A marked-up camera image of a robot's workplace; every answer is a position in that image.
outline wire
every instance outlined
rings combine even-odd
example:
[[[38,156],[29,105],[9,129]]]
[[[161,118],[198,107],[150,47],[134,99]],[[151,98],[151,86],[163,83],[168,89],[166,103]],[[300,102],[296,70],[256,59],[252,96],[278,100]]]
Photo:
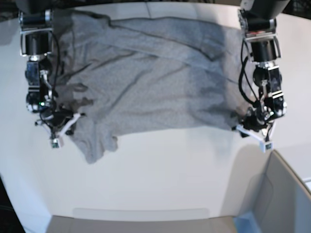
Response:
[[[244,61],[242,62],[242,68],[241,68],[240,77],[239,77],[239,91],[240,91],[241,95],[243,96],[243,98],[245,99],[245,101],[247,101],[248,103],[250,103],[251,105],[254,106],[255,102],[251,101],[248,98],[248,96],[245,94],[245,92],[243,91],[243,88],[242,88],[243,71],[245,69],[247,61],[248,61],[248,57],[245,57]]]
[[[47,122],[42,118],[42,113],[43,113],[43,112],[40,112],[40,113],[39,113],[40,120],[41,120],[44,124],[46,124],[46,125],[49,127],[50,131],[52,132],[52,127],[51,127],[50,125],[48,125]]]
[[[243,41],[242,41],[242,47],[241,47],[241,56],[240,56],[241,64],[243,64],[243,49],[244,49],[244,46],[247,46],[247,44],[246,44],[246,42],[243,40]],[[254,89],[253,89],[251,83],[250,83],[249,80],[248,80],[247,74],[246,74],[246,72],[245,72],[245,66],[244,66],[244,67],[242,66],[243,75],[245,76],[246,81],[247,81],[247,84],[248,84],[249,88],[251,89],[251,91],[253,92],[253,94],[254,94],[256,100],[258,100],[257,95],[255,94]]]
[[[55,70],[55,74],[54,74],[54,83],[53,83],[53,90],[55,90],[58,70],[59,70],[59,66],[60,66],[60,48],[59,48],[59,43],[58,43],[58,39],[57,39],[56,35],[53,32],[51,32],[51,34],[52,34],[52,37],[53,37],[53,40],[56,44],[56,49],[57,49],[57,62],[56,62],[56,70]]]
[[[270,141],[270,132],[273,128],[273,125],[274,125],[274,123],[270,124],[270,127],[269,127],[268,132],[267,132],[267,136],[266,136],[266,142]]]

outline white tabletop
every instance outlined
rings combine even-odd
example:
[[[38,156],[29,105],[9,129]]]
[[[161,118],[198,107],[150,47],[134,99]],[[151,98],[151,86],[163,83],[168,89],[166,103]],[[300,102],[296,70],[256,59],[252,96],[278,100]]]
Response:
[[[112,19],[174,16],[239,28],[232,6],[149,2],[83,9]],[[99,210],[91,215],[110,220],[142,220],[142,214],[121,214],[126,211],[176,213],[162,220],[183,218],[182,210],[192,210],[189,218],[239,214],[268,158],[255,141],[211,127],[136,133],[120,137],[119,149],[93,165],[68,138],[63,149],[52,150],[46,132],[33,125],[37,117],[25,107],[26,59],[19,56],[17,20],[0,24],[2,44],[9,30],[15,31],[12,40],[0,46],[0,174],[23,226],[45,232],[51,215],[88,217],[83,209]],[[277,122],[274,141],[286,153],[288,147],[311,143],[311,21],[280,15],[277,31],[289,108]]]

